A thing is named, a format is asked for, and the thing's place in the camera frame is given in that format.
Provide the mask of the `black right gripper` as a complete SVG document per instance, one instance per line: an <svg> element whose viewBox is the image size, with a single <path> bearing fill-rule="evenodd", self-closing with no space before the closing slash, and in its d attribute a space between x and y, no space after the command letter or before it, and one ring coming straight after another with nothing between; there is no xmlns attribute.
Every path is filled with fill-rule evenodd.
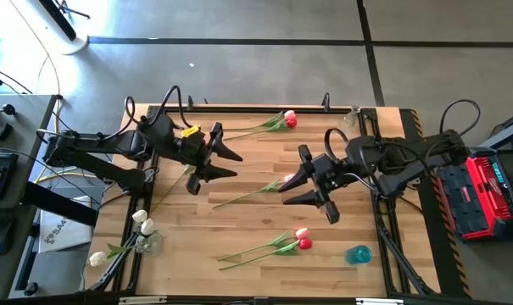
<svg viewBox="0 0 513 305"><path fill-rule="evenodd" d="M304 194L296 197L291 197L283 201L284 205L310 205L316 208L322 208L327 220L330 224L335 224L339 221L340 213L337 209L336 203L330 198L330 192L339 187L338 172L335 165L335 175L329 179L319 180L315 175L315 169L312 164L314 159L306 145L298 147L299 156L302 163L299 165L298 171L294 177L284 184L279 192L292 190L298 186L306 184L311 180L314 184L314 189L307 191Z"/></svg>

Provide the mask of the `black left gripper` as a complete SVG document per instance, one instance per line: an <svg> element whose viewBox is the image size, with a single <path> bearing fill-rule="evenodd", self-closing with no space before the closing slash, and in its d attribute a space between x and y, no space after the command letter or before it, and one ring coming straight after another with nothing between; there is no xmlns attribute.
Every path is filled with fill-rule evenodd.
<svg viewBox="0 0 513 305"><path fill-rule="evenodd" d="M188 192L192 195L197 195L199 193L201 188L201 180L210 181L220 178L237 176L237 172L235 171L223 169L210 164L210 157L212 153L215 153L219 158L225 158L238 162L242 162L243 160L240 155L228 148L221 138L218 138L221 133L221 128L221 123L214 123L209 132L208 140L205 140L205 134L201 131L201 127L199 132L194 133L204 134L205 145L202 147L198 159L185 159L181 155L184 158L185 164L189 164L195 167L195 170L188 176L188 181L186 184Z"/></svg>

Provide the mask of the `pink artificial tulip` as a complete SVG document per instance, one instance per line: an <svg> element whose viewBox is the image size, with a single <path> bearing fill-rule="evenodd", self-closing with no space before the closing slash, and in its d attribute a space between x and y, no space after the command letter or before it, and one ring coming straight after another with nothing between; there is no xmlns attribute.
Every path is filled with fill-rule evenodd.
<svg viewBox="0 0 513 305"><path fill-rule="evenodd" d="M279 192L279 189L284 185L286 184L287 182L289 182L292 178L294 177L294 174L289 174L289 175L286 175L284 176L281 180L274 180L272 181L270 184L268 184L267 186L264 186L260 189L258 189L257 191L252 191L250 193L247 193L247 194L244 194L244 195L241 195L239 197L235 197L235 198L232 198L230 200L227 200L225 202L222 202L222 203L219 203L215 206L213 206L213 209L217 209L217 208L221 208L225 205L228 205L230 203L234 203L234 202L237 202L241 199L244 199L245 197L250 197L252 195L255 195L255 194L259 194L259 193L270 193L270 192Z"/></svg>
<svg viewBox="0 0 513 305"><path fill-rule="evenodd" d="M265 124L266 122L274 121L275 119L282 119L282 118L287 118L287 119L295 118L295 119L297 119L297 115L296 115L294 110L281 111L280 113L275 114L270 119L266 120L264 123L261 123L259 125ZM244 128L233 128L233 130L248 131L249 128L253 128L254 130L258 130L259 129L258 128L259 125L251 126L251 127L244 127Z"/></svg>
<svg viewBox="0 0 513 305"><path fill-rule="evenodd" d="M308 238L308 236L309 236L309 229L307 229L307 228L301 228L301 229L295 230L293 233L291 231L287 230L284 233L282 233L281 235L279 235L278 237L276 237L275 239L268 241L264 245L253 247L248 250L244 250L241 252L236 252L236 253L227 255L223 258L219 258L219 261L226 261L230 258L241 257L245 253L254 252L254 251L263 249L265 247L274 247L275 249L282 249L284 247L289 246L292 243L295 243L294 247L291 247L290 249L282 252L282 254L290 254L294 251L295 247L297 247L299 244L301 244L303 240L306 240Z"/></svg>

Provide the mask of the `white artificial tulip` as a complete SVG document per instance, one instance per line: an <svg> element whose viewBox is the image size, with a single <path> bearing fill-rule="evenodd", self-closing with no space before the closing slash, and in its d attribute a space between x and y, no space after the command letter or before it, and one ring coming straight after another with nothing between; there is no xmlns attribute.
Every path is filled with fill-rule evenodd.
<svg viewBox="0 0 513 305"><path fill-rule="evenodd" d="M124 252L129 252L132 249L141 250L142 245L119 247L119 246L114 246L114 245L108 244L108 248L109 248L108 252L95 252L94 254L92 254L90 256L90 258L88 259L89 264L92 267L97 267L97 266L103 265L106 262L108 262L109 260L111 260L112 258L114 258Z"/></svg>
<svg viewBox="0 0 513 305"><path fill-rule="evenodd" d="M136 234L137 234L137 241L136 241L136 244L137 245L140 245L141 242L142 242L142 238L141 238L141 233L140 233L140 228L141 228L141 224L146 220L146 219L150 219L148 217L148 213L141 209L141 210L138 210L136 211L133 215L132 215L132 219L135 221L136 223Z"/></svg>
<svg viewBox="0 0 513 305"><path fill-rule="evenodd" d="M154 222L152 219L146 219L140 228L142 242L141 244L146 246L150 242L150 236L154 233Z"/></svg>

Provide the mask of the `clear glass vase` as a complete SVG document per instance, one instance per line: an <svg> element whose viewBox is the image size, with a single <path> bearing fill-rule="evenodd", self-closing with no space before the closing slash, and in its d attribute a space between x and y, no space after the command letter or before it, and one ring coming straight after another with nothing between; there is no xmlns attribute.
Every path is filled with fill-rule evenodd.
<svg viewBox="0 0 513 305"><path fill-rule="evenodd" d="M349 112L338 121L338 128L345 135L355 133L359 129L358 121L360 112L361 107L358 105L353 105Z"/></svg>
<svg viewBox="0 0 513 305"><path fill-rule="evenodd" d="M164 237L157 230L148 236L138 236L135 250L137 253L159 254L163 247L163 240Z"/></svg>

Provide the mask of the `teal glass vase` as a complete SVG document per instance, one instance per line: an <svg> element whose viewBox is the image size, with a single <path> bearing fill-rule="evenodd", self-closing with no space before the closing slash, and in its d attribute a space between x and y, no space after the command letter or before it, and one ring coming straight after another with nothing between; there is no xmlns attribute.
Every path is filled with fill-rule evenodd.
<svg viewBox="0 0 513 305"><path fill-rule="evenodd" d="M351 247L345 252L344 259L351 265L369 263L372 259L371 249L365 245Z"/></svg>

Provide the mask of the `black mat hazard edge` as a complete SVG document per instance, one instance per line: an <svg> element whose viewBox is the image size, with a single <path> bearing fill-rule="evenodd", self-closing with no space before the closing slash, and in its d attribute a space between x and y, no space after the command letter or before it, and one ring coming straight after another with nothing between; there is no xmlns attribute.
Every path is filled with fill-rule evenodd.
<svg viewBox="0 0 513 305"><path fill-rule="evenodd" d="M470 298L466 271L444 205L437 177L424 178L407 198L422 208L399 204L397 216L404 253L422 279L446 297Z"/></svg>

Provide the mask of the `red black tool case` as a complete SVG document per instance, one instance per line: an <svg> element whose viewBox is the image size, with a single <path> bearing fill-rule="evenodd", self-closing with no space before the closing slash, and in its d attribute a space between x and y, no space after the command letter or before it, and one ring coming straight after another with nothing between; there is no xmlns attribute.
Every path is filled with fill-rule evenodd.
<svg viewBox="0 0 513 305"><path fill-rule="evenodd" d="M471 149L461 165L438 170L454 233L463 242L513 239L513 150Z"/></svg>

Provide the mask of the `black diagonal beam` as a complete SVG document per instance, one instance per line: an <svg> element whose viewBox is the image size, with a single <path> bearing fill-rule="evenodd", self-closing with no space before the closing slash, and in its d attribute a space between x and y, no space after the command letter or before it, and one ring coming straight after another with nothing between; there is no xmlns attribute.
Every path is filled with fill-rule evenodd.
<svg viewBox="0 0 513 305"><path fill-rule="evenodd" d="M23 205L34 205L41 210L63 216L83 225L94 227L98 212L79 202L48 190L42 186L27 182L24 195L20 202Z"/></svg>

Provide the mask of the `white round stand base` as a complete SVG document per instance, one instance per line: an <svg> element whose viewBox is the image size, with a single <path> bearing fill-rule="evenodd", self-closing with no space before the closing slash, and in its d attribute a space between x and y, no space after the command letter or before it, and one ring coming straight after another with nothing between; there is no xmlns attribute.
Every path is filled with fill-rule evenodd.
<svg viewBox="0 0 513 305"><path fill-rule="evenodd" d="M74 55L86 48L88 43L88 35L77 36L74 40L67 39L60 44L59 52L63 55Z"/></svg>

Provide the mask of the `grey side desk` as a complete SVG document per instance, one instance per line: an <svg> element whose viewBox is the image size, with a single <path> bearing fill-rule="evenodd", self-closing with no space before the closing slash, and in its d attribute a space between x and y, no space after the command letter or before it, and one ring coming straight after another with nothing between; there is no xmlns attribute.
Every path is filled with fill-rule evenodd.
<svg viewBox="0 0 513 305"><path fill-rule="evenodd" d="M0 141L0 153L16 151L19 156L8 182L8 189L5 191L4 198L0 200L0 218L8 217L14 220L12 246L7 253L0 255L0 299L7 298L11 291L36 213L35 206L22 205L20 199L41 146L41 141L36 137L36 130L47 127L55 97L25 94L0 95L0 108L4 104L13 105L15 114L0 114L0 128L5 125L12 126L7 138Z"/></svg>

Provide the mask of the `grey blue cart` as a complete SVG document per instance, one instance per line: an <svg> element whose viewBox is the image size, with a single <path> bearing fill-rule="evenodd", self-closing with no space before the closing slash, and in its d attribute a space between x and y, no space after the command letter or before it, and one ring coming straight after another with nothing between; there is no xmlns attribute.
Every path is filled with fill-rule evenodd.
<svg viewBox="0 0 513 305"><path fill-rule="evenodd" d="M513 116L497 124L490 132L490 136L478 144L479 147L499 149L513 142Z"/></svg>

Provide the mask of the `black stand pole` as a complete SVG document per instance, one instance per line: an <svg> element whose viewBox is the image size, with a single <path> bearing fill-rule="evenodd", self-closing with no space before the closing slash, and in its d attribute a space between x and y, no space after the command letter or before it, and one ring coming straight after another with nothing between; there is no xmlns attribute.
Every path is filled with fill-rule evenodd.
<svg viewBox="0 0 513 305"><path fill-rule="evenodd" d="M38 0L39 3L47 10L54 22L64 35L72 42L76 39L76 32L67 19L61 14L59 8L54 4L53 0Z"/></svg>

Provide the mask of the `black computer mouse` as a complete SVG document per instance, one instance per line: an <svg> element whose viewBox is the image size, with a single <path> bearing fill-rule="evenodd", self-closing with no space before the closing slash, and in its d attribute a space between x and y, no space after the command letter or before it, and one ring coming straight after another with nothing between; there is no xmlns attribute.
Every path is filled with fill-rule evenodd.
<svg viewBox="0 0 513 305"><path fill-rule="evenodd" d="M7 254L13 245L15 225L14 217L0 217L0 256Z"/></svg>

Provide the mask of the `black aluminium table frame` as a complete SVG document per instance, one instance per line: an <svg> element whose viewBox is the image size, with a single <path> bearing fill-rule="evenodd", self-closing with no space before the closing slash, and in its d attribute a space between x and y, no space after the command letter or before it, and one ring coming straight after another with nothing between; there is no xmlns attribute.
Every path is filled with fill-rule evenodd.
<svg viewBox="0 0 513 305"><path fill-rule="evenodd" d="M208 130L213 123L225 127L226 145L243 160L213 158L217 167L237 176L212 180L197 195L187 192L184 176L170 195L150 213L160 231L159 254L130 253L110 291L128 290L139 296L198 297L383 297L385 276L398 291L414 286L399 270L390 252L382 252L369 190L360 183L336 190L332 200L340 220L330 224L318 209L284 205L283 201L305 193L307 186L279 193L259 193L221 208L213 206L257 191L298 169L298 147L313 155L323 153L323 136L346 114L345 107L325 110L316 106L296 108L298 124L290 131L266 132L229 140L248 133L233 128L258 125L278 113L276 107L254 105L202 105L177 116ZM183 166L168 159L158 161L151 207L175 182ZM220 268L246 262L276 250L274 247L219 261L227 255L261 246L289 230L307 228L312 248L295 256L269 256L233 269ZM371 249L369 263L351 265L344 254L351 247Z"/></svg>

